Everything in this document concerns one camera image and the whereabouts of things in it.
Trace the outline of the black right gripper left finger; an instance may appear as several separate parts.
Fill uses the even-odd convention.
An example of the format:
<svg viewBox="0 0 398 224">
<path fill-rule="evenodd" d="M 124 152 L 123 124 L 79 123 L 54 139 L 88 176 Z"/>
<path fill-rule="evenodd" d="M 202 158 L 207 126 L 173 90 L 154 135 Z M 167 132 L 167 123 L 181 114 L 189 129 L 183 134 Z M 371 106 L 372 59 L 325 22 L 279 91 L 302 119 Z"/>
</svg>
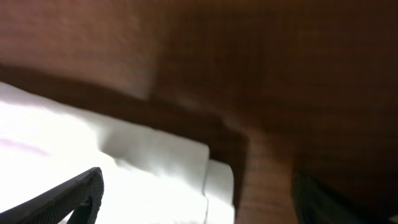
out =
<svg viewBox="0 0 398 224">
<path fill-rule="evenodd" d="M 94 224 L 104 194 L 99 167 L 93 167 L 43 194 L 1 213 L 5 224 Z"/>
</svg>

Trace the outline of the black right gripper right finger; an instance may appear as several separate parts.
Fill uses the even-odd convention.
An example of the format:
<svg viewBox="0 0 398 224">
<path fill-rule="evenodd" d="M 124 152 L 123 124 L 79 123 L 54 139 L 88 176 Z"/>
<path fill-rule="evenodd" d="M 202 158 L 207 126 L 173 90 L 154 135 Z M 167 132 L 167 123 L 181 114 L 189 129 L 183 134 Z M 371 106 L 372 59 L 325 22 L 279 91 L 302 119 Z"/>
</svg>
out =
<svg viewBox="0 0 398 224">
<path fill-rule="evenodd" d="M 303 172 L 292 176 L 291 196 L 299 224 L 397 223 L 394 217 L 382 217 L 355 205 Z"/>
</svg>

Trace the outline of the white t-shirt with black print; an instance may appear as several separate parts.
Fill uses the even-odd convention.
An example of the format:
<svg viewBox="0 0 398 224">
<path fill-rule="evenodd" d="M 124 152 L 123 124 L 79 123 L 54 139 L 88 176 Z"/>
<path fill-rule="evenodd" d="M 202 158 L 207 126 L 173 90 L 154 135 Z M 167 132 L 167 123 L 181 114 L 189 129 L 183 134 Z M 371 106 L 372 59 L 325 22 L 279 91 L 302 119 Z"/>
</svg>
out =
<svg viewBox="0 0 398 224">
<path fill-rule="evenodd" d="M 234 175 L 209 147 L 1 84 L 1 210 L 92 168 L 98 223 L 233 223 Z"/>
</svg>

